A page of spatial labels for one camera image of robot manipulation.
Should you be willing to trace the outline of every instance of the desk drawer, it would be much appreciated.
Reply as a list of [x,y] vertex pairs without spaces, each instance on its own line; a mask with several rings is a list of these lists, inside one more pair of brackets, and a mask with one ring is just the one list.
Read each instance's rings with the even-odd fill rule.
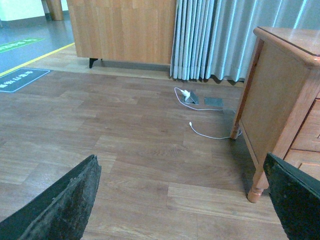
[[319,152],[289,150],[284,160],[320,181]]
[[320,152],[320,99],[314,101],[314,105],[291,148]]

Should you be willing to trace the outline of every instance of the wooden cabinet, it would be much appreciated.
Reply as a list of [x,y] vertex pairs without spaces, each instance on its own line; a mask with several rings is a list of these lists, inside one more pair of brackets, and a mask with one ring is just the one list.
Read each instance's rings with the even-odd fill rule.
[[78,57],[169,65],[176,0],[67,0]]
[[320,31],[258,27],[230,137],[239,128],[256,172],[255,203],[268,181],[268,152],[320,180]]

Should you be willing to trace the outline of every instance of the curtain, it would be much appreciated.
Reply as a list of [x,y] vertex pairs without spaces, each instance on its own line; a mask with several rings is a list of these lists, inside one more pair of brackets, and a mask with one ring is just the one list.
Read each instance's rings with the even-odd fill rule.
[[[178,0],[170,73],[182,80],[214,75],[243,81],[254,28],[319,30],[319,13],[320,0]],[[200,18],[199,25],[193,25],[194,18]]]
[[189,80],[205,77],[214,0],[177,0],[170,75]]

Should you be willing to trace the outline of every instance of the gray tile floor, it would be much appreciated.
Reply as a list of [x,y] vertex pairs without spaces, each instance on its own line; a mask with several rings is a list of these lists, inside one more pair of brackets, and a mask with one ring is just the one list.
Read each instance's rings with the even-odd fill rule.
[[25,38],[44,40],[0,53],[0,73],[73,43],[70,17],[32,27],[0,28],[0,45]]

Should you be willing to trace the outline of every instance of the green floor sticker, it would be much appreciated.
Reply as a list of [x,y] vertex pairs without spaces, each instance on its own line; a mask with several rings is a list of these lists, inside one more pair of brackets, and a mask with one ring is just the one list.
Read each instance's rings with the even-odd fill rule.
[[2,44],[0,45],[0,54],[12,49],[23,47],[25,45],[36,43],[42,40],[44,40],[44,38],[28,37],[19,41],[12,41],[12,42]]

